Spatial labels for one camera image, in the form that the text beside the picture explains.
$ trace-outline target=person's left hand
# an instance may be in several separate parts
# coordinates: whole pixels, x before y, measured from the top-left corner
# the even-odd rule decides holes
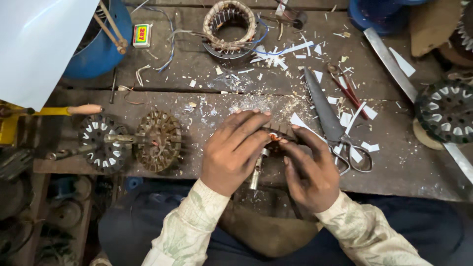
[[[263,147],[271,142],[259,130],[270,112],[241,111],[227,117],[204,145],[201,180],[213,191],[231,196],[251,174]]]

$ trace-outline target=person's right hand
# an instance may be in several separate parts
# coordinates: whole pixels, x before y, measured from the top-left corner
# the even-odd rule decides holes
[[[279,141],[281,148],[288,154],[284,157],[284,163],[289,192],[295,201],[314,213],[321,213],[338,198],[338,168],[325,142],[306,128],[292,125],[292,129],[312,150],[314,159],[297,144],[285,139]],[[308,184],[304,184],[300,175],[308,179]]]

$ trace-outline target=sleeve cuff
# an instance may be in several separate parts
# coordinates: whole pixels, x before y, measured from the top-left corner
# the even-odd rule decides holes
[[[352,201],[344,192],[340,190],[337,200],[326,211],[321,213],[314,213],[321,222],[326,222],[341,213],[346,213],[348,210],[348,201]]]
[[[213,231],[230,197],[220,195],[198,179],[182,201],[178,213],[181,219],[205,231]]]

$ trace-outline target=hand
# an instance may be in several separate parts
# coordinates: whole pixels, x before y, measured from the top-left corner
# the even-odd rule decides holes
[[[294,133],[312,150],[314,159],[310,158],[297,144],[287,140],[279,141],[288,154],[284,157],[286,179],[292,198],[315,213],[330,208],[339,195],[340,175],[333,162],[328,145],[308,129],[292,125]],[[308,179],[303,184],[300,175]]]
[[[204,145],[201,180],[213,191],[231,196],[251,174],[263,147],[271,142],[259,130],[271,119],[259,109],[231,114]]]

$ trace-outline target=blue bucket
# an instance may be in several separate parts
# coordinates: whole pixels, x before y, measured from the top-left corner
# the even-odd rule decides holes
[[[130,14],[120,0],[110,0],[109,13],[115,21],[123,38],[131,44],[133,25]],[[107,28],[118,41],[108,20],[105,22]],[[81,51],[70,59],[63,76],[69,79],[91,79],[112,70],[123,59],[125,55],[117,51],[116,46],[107,34],[100,29],[97,36]]]

